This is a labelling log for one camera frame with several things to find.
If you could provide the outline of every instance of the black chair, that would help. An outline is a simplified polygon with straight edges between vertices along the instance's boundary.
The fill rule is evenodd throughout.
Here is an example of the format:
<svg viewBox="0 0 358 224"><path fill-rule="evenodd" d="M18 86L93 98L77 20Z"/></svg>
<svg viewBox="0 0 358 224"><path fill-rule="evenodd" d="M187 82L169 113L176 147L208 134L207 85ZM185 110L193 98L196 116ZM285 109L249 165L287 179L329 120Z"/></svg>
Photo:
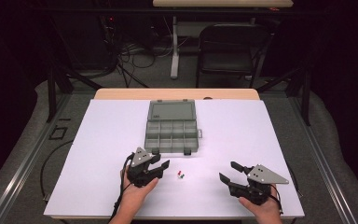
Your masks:
<svg viewBox="0 0 358 224"><path fill-rule="evenodd" d="M260 56L269 38L269 30L259 24L206 27L200 33L196 87L199 87L201 75L219 75L251 76L249 88L252 88Z"/></svg>

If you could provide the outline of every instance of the table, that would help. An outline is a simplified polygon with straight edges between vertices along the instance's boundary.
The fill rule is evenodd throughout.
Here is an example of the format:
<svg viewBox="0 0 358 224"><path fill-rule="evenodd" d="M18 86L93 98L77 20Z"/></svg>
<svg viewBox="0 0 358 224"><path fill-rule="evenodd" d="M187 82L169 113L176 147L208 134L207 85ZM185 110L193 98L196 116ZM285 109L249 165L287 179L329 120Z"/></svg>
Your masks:
<svg viewBox="0 0 358 224"><path fill-rule="evenodd" d="M205 97L213 100L202 100ZM256 91L249 89L100 89L90 102L44 214L109 218L119 194L119 170L145 140L150 100L184 98L195 99L203 132L199 150L191 156L161 154L155 165L170 160L170 167L135 218L253 217L220 182L222 173L246 184L245 175L230 167L231 161L246 166L259 162L288 179L288 185L278 185L282 217L304 216L268 111ZM179 170L185 174L183 179L177 178Z"/></svg>
<svg viewBox="0 0 358 224"><path fill-rule="evenodd" d="M291 7L293 2L291 0L153 0L154 7ZM179 50L178 50L178 21L176 16L173 16L172 22L172 67L171 78L178 78L178 66L179 66ZM194 35L198 34L202 30L203 26L196 25L191 27Z"/></svg>

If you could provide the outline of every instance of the white tabletop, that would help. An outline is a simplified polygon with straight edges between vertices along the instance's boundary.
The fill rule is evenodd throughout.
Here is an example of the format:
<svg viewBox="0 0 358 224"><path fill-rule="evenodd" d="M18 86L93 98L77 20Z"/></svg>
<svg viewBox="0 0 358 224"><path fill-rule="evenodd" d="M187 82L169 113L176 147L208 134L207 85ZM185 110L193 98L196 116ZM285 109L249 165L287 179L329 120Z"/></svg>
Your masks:
<svg viewBox="0 0 358 224"><path fill-rule="evenodd" d="M91 100L45 215L55 218L110 217L119 194L125 159L144 146L147 100ZM170 160L136 218L242 219L252 217L229 195L219 173L246 185L230 167L265 165L290 181L278 185L282 217L303 217L291 176L263 101L196 100L203 137L197 153L162 154L152 169ZM185 174L183 179L177 173Z"/></svg>
<svg viewBox="0 0 358 224"><path fill-rule="evenodd" d="M155 7L291 7L291 0L153 0Z"/></svg>

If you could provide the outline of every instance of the organizer compartment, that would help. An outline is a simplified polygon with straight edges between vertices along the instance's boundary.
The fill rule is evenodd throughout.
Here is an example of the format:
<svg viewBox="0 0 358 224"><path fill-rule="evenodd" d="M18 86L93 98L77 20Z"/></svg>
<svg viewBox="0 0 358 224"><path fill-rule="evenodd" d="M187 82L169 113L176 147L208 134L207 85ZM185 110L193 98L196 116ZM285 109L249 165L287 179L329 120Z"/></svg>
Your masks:
<svg viewBox="0 0 358 224"><path fill-rule="evenodd" d="M147 152L191 155L198 148L194 101L150 102L145 134Z"/></svg>

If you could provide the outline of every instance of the chair leg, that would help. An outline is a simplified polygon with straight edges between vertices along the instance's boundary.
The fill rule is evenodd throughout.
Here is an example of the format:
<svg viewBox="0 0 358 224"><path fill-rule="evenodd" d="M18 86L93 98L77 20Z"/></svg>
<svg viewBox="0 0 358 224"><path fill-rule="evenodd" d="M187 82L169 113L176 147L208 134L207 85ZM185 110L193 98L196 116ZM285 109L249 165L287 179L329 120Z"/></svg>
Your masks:
<svg viewBox="0 0 358 224"><path fill-rule="evenodd" d="M200 82L200 70L197 69L197 74L196 74L196 88L199 87L199 82Z"/></svg>
<svg viewBox="0 0 358 224"><path fill-rule="evenodd" d="M249 83L249 89L253 87L254 82L255 82L255 74L252 74L251 83Z"/></svg>

